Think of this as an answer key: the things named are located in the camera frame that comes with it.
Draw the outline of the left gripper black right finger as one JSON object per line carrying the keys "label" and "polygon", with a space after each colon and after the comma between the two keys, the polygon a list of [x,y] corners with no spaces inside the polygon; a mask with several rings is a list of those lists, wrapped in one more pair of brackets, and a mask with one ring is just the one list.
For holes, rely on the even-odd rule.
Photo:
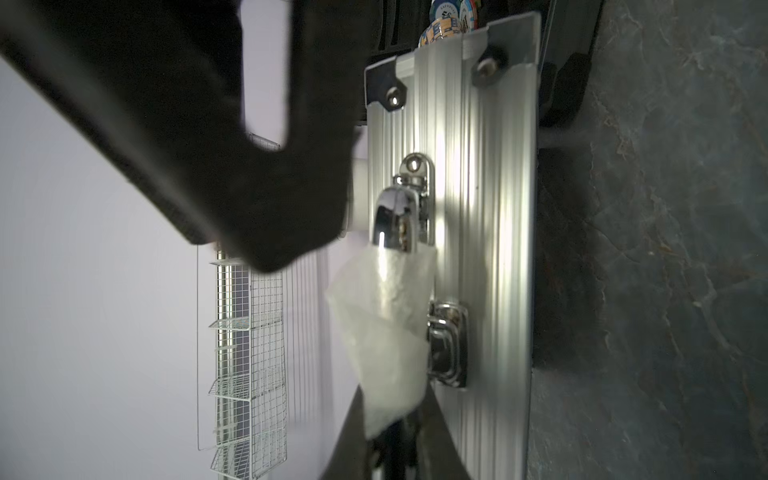
{"label": "left gripper black right finger", "polygon": [[468,479],[434,389],[377,437],[364,436],[363,392],[355,391],[323,479]]}

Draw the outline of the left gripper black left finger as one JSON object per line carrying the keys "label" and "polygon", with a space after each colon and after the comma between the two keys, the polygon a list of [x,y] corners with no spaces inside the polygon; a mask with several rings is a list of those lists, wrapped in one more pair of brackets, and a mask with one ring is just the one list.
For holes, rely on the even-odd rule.
{"label": "left gripper black left finger", "polygon": [[2,57],[192,244],[274,272],[337,238],[366,1],[291,5],[288,132],[248,136],[237,1],[5,1]]}

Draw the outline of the silver aluminium poker case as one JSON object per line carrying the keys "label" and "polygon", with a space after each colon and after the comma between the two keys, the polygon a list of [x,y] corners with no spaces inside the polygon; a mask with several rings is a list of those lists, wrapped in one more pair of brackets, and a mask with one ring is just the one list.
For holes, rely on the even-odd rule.
{"label": "silver aluminium poker case", "polygon": [[541,17],[365,71],[367,231],[327,298],[364,436],[434,389],[468,479],[522,479],[529,428]]}

